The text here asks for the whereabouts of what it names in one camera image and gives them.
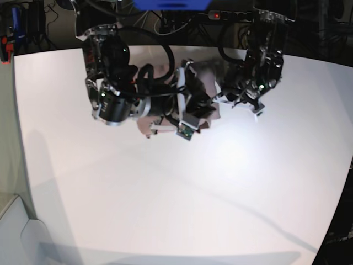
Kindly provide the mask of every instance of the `white panel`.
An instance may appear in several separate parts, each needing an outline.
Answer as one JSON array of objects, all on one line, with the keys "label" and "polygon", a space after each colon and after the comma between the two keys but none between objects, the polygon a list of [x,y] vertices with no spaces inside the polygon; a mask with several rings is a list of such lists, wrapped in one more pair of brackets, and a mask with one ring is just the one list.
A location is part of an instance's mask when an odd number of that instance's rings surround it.
[{"label": "white panel", "polygon": [[41,221],[28,220],[21,232],[22,247],[26,253],[28,264],[57,265],[62,264],[56,245]]},{"label": "white panel", "polygon": [[20,197],[11,203],[0,218],[0,263],[1,265],[30,265],[22,248],[21,232],[28,222]]},{"label": "white panel", "polygon": [[[176,50],[177,61],[217,55]],[[161,54],[133,47],[132,61]],[[15,58],[33,200],[64,261],[312,263],[353,155],[351,68],[285,56],[258,123],[222,107],[191,142],[94,121],[84,79],[81,50]]]}]

